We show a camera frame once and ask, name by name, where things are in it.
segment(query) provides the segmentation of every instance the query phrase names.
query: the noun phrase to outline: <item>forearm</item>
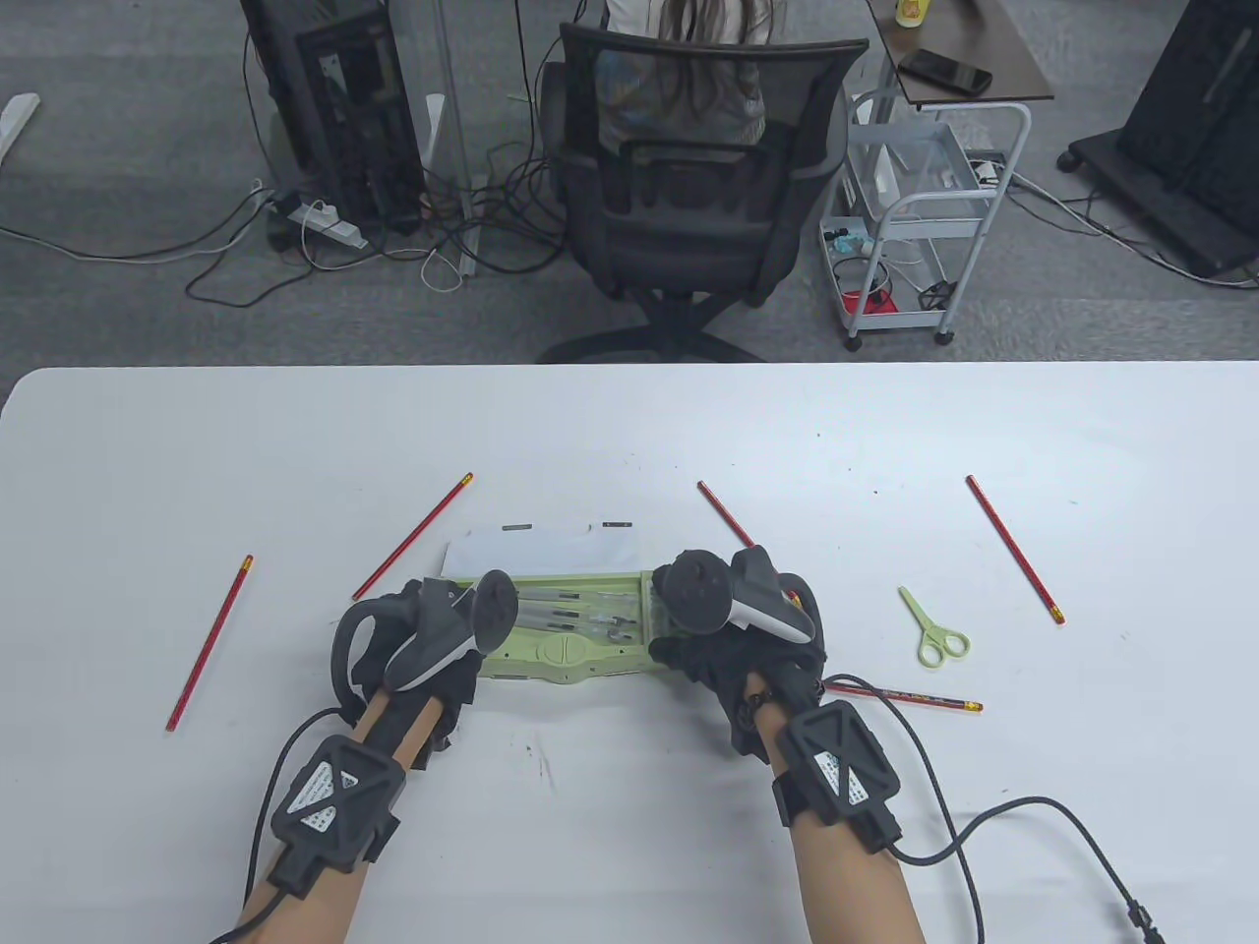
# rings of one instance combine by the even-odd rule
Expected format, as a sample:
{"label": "forearm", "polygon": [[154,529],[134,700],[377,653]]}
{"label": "forearm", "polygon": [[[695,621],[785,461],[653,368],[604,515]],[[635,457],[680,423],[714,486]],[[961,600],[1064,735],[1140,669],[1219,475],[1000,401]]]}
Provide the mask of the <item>forearm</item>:
{"label": "forearm", "polygon": [[[752,676],[748,694],[764,688]],[[755,717],[774,777],[787,770],[778,733],[787,715],[776,702]],[[900,863],[889,852],[871,856],[847,823],[823,826],[805,811],[791,828],[799,896],[813,944],[924,944]]]}
{"label": "forearm", "polygon": [[[388,699],[381,692],[368,705],[366,712],[351,735],[361,741],[380,719]],[[431,700],[410,730],[403,738],[394,759],[410,769],[433,728],[442,717],[442,704]],[[276,913],[257,931],[243,939],[244,944],[344,944],[350,931],[350,921],[359,905],[363,882],[368,877],[368,863],[361,863],[350,874],[327,868],[319,877],[311,894],[302,900],[286,899]],[[238,924],[258,914],[276,895],[276,886],[259,882]]]}

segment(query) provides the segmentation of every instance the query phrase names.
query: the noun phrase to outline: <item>cart wheel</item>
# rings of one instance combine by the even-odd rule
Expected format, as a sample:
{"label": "cart wheel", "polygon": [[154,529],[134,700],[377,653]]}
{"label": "cart wheel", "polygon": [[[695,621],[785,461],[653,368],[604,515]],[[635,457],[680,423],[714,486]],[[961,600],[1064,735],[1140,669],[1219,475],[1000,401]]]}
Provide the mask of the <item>cart wheel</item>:
{"label": "cart wheel", "polygon": [[1074,174],[1080,169],[1081,161],[1071,151],[1063,151],[1058,155],[1058,169],[1064,174]]}

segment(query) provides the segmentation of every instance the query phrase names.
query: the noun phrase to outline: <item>white paper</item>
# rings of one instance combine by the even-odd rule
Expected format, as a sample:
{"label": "white paper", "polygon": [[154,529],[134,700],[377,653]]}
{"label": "white paper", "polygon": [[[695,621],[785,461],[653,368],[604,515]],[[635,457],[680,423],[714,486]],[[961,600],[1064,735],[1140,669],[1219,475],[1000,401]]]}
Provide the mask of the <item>white paper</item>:
{"label": "white paper", "polygon": [[602,524],[483,529],[456,537],[446,549],[442,576],[475,578],[487,570],[511,576],[631,574],[642,570],[642,555],[633,527]]}

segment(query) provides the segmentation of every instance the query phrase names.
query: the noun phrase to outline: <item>white cart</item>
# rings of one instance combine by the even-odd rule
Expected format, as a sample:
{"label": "white cart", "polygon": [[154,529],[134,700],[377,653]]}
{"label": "white cart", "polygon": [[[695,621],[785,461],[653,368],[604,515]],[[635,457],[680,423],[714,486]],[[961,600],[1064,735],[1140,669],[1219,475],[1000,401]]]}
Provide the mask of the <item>white cart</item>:
{"label": "white cart", "polygon": [[[894,91],[883,88],[861,96],[852,113],[866,99],[890,94]],[[949,111],[996,108],[1015,112],[1019,131],[996,186],[981,188],[953,128],[939,118]],[[953,320],[1031,132],[1031,112],[1020,102],[920,106],[919,111],[934,113],[935,120],[849,128],[849,160],[836,175],[828,204],[840,214],[823,216],[818,227],[850,351],[861,346],[861,331],[880,329],[929,327],[937,344],[953,340]],[[876,107],[875,113],[885,112]],[[935,245],[940,239],[969,240],[956,278],[940,261]],[[915,258],[889,254],[889,242],[909,247]]]}

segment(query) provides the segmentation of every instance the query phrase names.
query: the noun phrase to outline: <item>cup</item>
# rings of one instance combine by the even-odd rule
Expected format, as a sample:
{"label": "cup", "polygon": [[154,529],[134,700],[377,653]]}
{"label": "cup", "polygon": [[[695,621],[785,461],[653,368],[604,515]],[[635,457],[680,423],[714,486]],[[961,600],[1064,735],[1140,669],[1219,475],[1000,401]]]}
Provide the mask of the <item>cup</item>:
{"label": "cup", "polygon": [[923,25],[932,0],[896,0],[896,23],[914,29]]}

